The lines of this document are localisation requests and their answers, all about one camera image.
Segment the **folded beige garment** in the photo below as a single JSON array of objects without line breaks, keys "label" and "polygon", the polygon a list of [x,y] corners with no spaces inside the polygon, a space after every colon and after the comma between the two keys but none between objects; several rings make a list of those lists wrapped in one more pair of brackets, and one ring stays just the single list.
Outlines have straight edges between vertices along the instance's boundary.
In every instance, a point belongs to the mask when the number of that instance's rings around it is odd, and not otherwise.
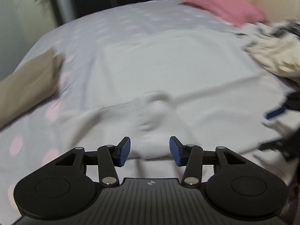
[{"label": "folded beige garment", "polygon": [[50,48],[1,81],[1,128],[57,91],[64,58]]}]

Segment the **dark floral patterned garment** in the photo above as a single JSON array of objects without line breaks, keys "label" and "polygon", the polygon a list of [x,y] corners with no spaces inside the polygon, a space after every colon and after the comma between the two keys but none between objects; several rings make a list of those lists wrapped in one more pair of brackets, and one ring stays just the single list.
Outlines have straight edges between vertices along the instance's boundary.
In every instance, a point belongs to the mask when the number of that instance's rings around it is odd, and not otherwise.
[{"label": "dark floral patterned garment", "polygon": [[245,38],[249,43],[253,39],[281,38],[287,34],[296,36],[299,39],[299,20],[286,18],[279,22],[256,22],[247,23],[241,28],[231,31],[237,38]]}]

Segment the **white sweatshirt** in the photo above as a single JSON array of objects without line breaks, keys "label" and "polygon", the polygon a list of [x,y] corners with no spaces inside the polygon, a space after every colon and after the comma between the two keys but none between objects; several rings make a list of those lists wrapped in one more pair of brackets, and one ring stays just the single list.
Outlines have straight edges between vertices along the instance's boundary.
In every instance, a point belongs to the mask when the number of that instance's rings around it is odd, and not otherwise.
[{"label": "white sweatshirt", "polygon": [[61,151],[95,150],[128,136],[131,152],[119,177],[181,177],[168,144],[176,136],[206,150],[226,146],[290,183],[297,161],[257,150],[288,131],[284,120],[263,118],[288,88],[243,52],[242,43],[230,33],[185,29],[85,55],[90,67],[73,77],[55,124]]}]

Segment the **grey pink polka-dot bedspread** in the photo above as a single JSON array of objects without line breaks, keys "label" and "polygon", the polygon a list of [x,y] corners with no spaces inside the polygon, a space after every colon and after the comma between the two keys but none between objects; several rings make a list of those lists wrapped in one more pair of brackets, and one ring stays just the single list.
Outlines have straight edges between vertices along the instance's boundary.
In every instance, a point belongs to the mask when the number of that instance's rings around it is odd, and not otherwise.
[{"label": "grey pink polka-dot bedspread", "polygon": [[[65,109],[64,100],[70,95],[73,77],[90,67],[85,55],[112,43],[166,31],[210,29],[226,33],[228,28],[228,23],[207,11],[166,0],[94,13],[43,36],[21,65],[50,48],[65,58],[55,94],[1,130],[1,223],[10,224],[19,217],[13,199],[16,183],[63,153],[57,140],[56,121]],[[81,87],[83,82],[74,85]]]}]

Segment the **cream knit garment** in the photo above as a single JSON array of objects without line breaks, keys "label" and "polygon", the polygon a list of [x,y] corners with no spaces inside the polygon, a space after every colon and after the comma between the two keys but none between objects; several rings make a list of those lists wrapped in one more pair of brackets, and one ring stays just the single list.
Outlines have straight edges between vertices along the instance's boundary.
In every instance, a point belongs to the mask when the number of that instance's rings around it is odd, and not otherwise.
[{"label": "cream knit garment", "polygon": [[258,38],[244,50],[270,73],[289,79],[299,78],[299,39],[295,35]]}]

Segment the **pink pillow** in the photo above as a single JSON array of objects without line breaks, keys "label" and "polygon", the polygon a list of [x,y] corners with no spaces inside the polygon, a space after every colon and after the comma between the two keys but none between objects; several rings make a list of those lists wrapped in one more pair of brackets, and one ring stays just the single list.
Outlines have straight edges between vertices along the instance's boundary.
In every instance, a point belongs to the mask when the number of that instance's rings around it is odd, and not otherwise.
[{"label": "pink pillow", "polygon": [[202,10],[207,10],[234,26],[266,22],[266,14],[246,0],[179,0]]}]

